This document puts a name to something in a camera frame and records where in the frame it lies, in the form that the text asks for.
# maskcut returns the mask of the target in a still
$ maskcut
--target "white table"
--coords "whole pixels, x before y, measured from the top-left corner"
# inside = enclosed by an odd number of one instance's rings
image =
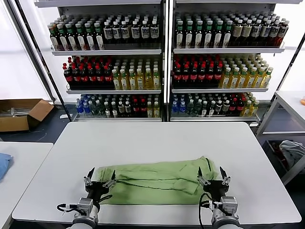
[[[71,223],[56,209],[86,197],[83,176],[93,167],[197,159],[202,155],[232,177],[242,224],[299,222],[301,216],[246,123],[69,123],[12,216]],[[212,213],[202,210],[203,224]],[[198,225],[197,205],[102,205],[100,224]]]
[[[13,156],[10,168],[0,180],[0,229],[8,229],[11,214],[53,143],[0,142],[0,153]]]
[[[300,103],[300,100],[305,97],[305,91],[276,91],[276,99],[273,101],[268,113],[264,117],[260,127],[256,132],[256,136],[267,137],[283,137],[283,136],[305,136],[305,131],[281,131],[281,132],[265,132],[273,115],[281,105],[295,119],[302,128],[305,129],[305,106]],[[305,168],[305,156],[302,157],[283,177],[284,185],[288,184],[299,172]]]

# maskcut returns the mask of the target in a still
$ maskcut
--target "metal shelf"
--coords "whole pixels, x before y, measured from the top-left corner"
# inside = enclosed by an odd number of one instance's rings
[[[161,118],[76,118],[76,122],[161,122]]]
[[[157,55],[161,49],[53,51],[54,56],[98,56],[98,55]]]
[[[160,94],[161,90],[67,90],[68,94]]]
[[[174,53],[281,53],[284,52],[284,44],[279,48],[208,48],[208,49],[174,49]]]
[[[257,122],[257,117],[171,117],[171,122]]]
[[[40,0],[34,4],[38,8],[47,8],[69,6],[160,4],[160,2],[161,0]]]
[[[208,88],[208,89],[172,89],[172,93],[242,93],[242,92],[266,92],[268,88]]]
[[[176,0],[176,3],[262,3],[299,4],[303,0]]]

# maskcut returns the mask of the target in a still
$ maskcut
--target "blue cloth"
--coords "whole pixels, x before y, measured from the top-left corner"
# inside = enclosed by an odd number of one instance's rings
[[[8,170],[11,159],[11,155],[0,153],[0,180],[3,178],[6,171]]]

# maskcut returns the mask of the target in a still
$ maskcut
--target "green cloth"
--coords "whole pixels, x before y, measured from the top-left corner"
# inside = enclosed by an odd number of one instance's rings
[[[98,181],[109,181],[114,170],[117,180],[109,192],[113,197],[102,204],[198,204],[203,193],[197,181],[198,167],[206,179],[216,179],[214,164],[205,157],[190,161],[100,167],[96,174]]]

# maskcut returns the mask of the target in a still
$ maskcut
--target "open cardboard box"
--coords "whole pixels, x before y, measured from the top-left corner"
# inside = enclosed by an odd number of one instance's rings
[[[0,100],[0,112],[10,110],[12,107],[29,108],[31,111],[25,116],[0,117],[0,132],[29,130],[36,127],[54,106],[43,99]]]

